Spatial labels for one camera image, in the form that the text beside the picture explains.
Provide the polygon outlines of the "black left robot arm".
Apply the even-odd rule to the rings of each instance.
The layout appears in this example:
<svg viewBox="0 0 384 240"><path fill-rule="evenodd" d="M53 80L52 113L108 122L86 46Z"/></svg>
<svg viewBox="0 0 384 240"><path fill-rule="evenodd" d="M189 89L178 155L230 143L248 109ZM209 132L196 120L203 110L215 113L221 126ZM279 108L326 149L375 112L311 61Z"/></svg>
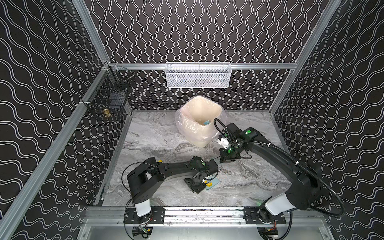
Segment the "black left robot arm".
<svg viewBox="0 0 384 240"><path fill-rule="evenodd" d="M140 218L152 212L150 199L165 181L183 178L189 189L199 194L206 188L208 177L218 171L219 164L215 160L204 161L197 156L187 162L170 164L148 158L127 175L137 216Z"/></svg>

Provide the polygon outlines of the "light teal plastic dustpan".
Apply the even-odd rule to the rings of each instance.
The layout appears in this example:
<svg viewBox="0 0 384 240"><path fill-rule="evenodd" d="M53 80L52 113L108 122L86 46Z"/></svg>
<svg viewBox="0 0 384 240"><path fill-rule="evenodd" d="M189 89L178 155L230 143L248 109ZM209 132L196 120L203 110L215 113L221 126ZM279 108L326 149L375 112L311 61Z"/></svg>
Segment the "light teal plastic dustpan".
<svg viewBox="0 0 384 240"><path fill-rule="evenodd" d="M218 185L220 183L220 180L218 179L218 175L219 175L220 171L221 170L218 170L218 172L203 178L203 183L205 185L206 185L206 183L213 183L212 187L207 187L206 186L205 187L206 190L210 190L210 189L212 189L213 187L215 187L216 185Z"/></svg>

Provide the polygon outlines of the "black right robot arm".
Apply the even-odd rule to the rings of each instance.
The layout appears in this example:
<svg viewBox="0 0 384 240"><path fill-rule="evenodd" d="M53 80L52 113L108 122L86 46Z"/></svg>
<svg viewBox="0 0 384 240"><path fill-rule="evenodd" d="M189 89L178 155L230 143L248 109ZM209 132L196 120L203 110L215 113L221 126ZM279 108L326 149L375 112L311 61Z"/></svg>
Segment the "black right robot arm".
<svg viewBox="0 0 384 240"><path fill-rule="evenodd" d="M297 161L291 159L290 154L272 144L261 132L254 128L243 131L233 123L217 130L220 133L218 143L223 146L220 149L222 163L239 160L242 152L252 152L290 181L288 190L261 204L259 215L263 218L277 216L285 211L307 210L322 193L321 182L302 170Z"/></svg>

